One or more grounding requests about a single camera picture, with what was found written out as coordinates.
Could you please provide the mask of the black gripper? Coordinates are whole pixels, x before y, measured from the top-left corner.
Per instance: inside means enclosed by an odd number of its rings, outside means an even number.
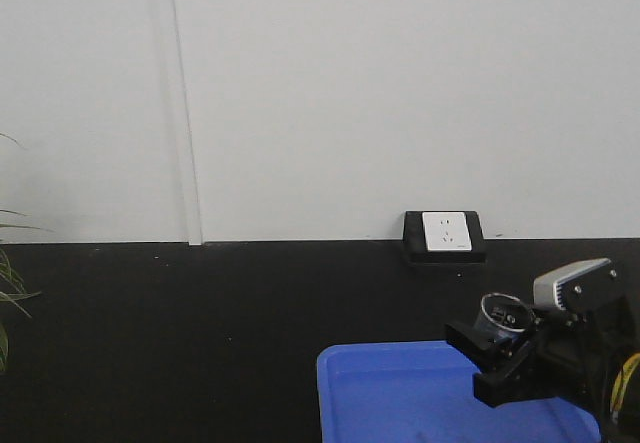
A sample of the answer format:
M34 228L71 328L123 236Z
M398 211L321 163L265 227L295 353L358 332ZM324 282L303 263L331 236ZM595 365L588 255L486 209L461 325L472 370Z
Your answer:
M585 313L543 310L539 340L516 345L508 337L454 321L446 342L480 371L473 396L491 408L562 398L590 413L635 411L635 321L629 299L618 297Z

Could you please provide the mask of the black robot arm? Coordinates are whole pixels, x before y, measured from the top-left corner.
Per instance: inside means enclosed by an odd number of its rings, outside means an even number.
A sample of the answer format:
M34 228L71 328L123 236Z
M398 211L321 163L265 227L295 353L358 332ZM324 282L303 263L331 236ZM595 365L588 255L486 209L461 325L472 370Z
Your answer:
M639 336L626 297L579 313L526 305L449 322L445 340L477 368L474 397L491 408L560 398L590 414L603 442L639 439Z

